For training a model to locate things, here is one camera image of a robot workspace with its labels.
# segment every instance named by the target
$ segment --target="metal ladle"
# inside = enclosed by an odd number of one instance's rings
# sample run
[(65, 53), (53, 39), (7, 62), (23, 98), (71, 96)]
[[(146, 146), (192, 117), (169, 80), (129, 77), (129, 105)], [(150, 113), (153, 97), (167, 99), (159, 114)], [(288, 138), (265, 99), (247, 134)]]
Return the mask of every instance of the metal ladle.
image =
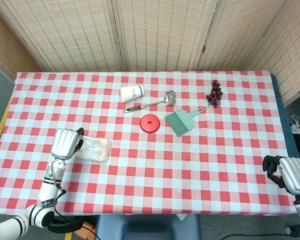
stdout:
[(146, 105), (141, 105), (141, 106), (133, 106), (133, 107), (130, 107), (130, 108), (124, 110), (123, 112), (130, 113), (133, 111), (144, 109), (144, 108), (152, 106), (152, 105), (163, 104), (163, 103), (165, 103), (166, 105), (173, 105), (175, 103), (175, 101), (176, 101), (176, 93), (174, 91), (167, 91), (165, 93), (164, 100), (162, 100), (162, 101), (158, 101), (158, 102), (154, 102), (154, 103), (150, 103), (150, 104), (146, 104)]

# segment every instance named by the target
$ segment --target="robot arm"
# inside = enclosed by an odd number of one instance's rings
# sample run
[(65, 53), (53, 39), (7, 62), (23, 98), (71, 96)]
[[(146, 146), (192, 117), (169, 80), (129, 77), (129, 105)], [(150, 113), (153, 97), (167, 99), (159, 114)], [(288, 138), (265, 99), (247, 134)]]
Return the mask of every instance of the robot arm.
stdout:
[(51, 148), (55, 159), (48, 164), (38, 195), (41, 205), (31, 205), (21, 215), (0, 223), (0, 240), (18, 239), (27, 233), (30, 225), (45, 228), (52, 222), (58, 198), (67, 192), (61, 187), (65, 160), (81, 148), (83, 140), (79, 138), (83, 134), (83, 128), (78, 131), (57, 130)]
[[(274, 176), (277, 167), (281, 177)], [(262, 169), (279, 188), (295, 196), (293, 204), (300, 218), (300, 158), (268, 155), (263, 159)]]

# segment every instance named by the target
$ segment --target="red lid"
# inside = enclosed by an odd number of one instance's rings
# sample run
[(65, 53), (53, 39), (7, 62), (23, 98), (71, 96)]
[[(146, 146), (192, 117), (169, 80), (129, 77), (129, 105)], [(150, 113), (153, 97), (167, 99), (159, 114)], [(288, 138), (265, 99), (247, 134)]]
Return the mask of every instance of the red lid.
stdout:
[(148, 134), (154, 133), (160, 127), (160, 120), (153, 114), (147, 114), (141, 118), (140, 127)]

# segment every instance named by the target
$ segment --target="brush bristles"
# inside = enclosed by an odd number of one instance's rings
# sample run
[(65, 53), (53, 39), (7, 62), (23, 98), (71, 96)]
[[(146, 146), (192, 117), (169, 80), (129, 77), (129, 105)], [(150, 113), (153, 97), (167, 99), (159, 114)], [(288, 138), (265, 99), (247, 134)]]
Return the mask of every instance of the brush bristles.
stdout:
[(176, 112), (165, 116), (165, 120), (170, 124), (170, 127), (178, 137), (188, 132), (187, 126), (182, 122)]

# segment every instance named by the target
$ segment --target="grape stem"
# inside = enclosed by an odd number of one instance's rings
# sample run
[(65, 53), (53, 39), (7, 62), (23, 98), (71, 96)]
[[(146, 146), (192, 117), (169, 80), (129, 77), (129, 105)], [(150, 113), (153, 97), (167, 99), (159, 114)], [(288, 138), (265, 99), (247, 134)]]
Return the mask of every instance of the grape stem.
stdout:
[(217, 95), (214, 96), (214, 98), (211, 100), (211, 102), (208, 104), (208, 106), (211, 105), (211, 103), (216, 99)]

